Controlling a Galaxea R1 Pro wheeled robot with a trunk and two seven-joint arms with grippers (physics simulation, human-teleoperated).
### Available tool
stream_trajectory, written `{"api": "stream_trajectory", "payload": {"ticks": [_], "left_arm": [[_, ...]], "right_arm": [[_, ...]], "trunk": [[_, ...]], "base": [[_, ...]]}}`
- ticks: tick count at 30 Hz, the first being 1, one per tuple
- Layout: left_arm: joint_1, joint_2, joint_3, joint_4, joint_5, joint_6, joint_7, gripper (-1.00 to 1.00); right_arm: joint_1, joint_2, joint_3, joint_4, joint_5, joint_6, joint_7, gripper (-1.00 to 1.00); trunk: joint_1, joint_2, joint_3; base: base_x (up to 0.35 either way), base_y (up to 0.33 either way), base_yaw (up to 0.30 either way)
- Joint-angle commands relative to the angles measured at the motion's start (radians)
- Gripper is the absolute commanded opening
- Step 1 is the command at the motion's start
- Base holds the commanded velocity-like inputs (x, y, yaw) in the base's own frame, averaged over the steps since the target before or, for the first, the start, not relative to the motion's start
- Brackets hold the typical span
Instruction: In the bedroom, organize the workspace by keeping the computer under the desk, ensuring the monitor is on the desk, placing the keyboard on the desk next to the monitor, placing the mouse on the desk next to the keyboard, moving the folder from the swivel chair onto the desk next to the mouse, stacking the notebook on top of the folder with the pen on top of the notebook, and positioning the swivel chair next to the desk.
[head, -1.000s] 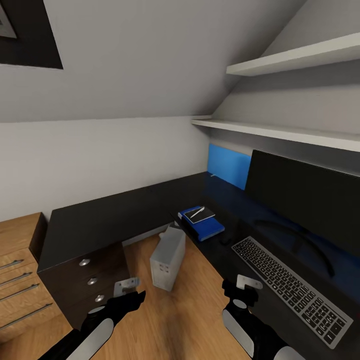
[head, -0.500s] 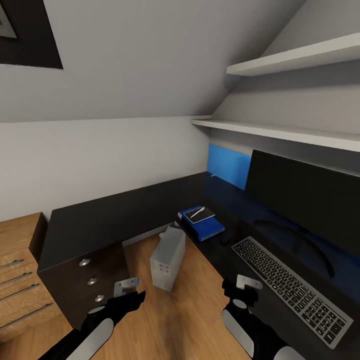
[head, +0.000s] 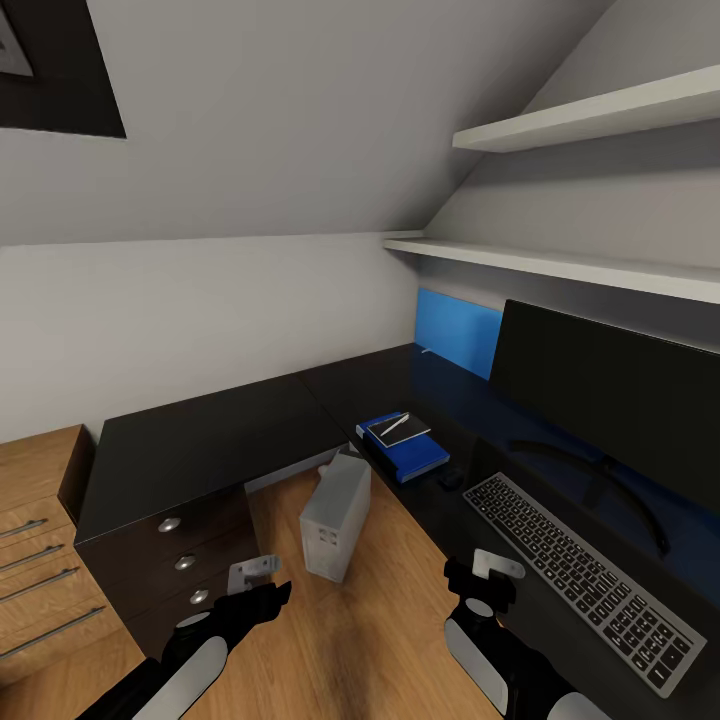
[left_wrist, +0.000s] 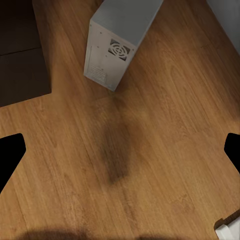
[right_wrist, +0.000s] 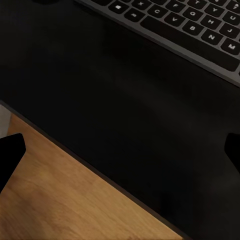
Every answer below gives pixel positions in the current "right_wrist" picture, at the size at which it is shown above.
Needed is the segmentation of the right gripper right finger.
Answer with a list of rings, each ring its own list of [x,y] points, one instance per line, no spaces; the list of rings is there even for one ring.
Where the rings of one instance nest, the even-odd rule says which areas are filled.
[[[224,151],[240,173],[240,135],[229,133]]]

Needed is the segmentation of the keyboard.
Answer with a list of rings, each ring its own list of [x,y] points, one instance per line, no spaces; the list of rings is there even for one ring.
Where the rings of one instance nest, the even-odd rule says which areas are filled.
[[[240,87],[240,0],[75,0]]]

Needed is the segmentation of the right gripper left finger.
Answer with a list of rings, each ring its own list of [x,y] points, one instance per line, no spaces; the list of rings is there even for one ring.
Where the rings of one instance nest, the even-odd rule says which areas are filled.
[[[0,138],[0,193],[26,152],[21,133]]]

